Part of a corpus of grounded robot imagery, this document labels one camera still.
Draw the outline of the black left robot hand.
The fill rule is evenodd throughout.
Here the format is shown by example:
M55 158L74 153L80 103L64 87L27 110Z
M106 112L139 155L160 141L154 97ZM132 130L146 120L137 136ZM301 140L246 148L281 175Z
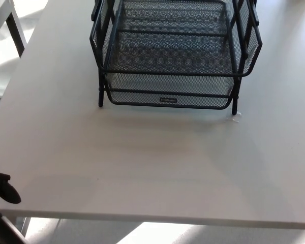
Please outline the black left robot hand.
M0 197L12 204L19 204L21 197L17 190L9 183L11 176L0 173Z

